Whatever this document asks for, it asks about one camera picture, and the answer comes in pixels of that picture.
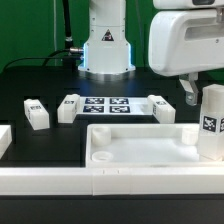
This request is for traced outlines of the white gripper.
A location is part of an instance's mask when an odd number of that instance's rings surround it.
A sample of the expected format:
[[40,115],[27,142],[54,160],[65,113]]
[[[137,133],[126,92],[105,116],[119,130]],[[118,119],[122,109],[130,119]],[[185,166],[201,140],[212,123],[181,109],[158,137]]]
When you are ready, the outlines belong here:
[[217,11],[157,13],[150,26],[148,60],[157,74],[180,75],[186,103],[195,106],[197,72],[224,68],[224,23],[217,21]]

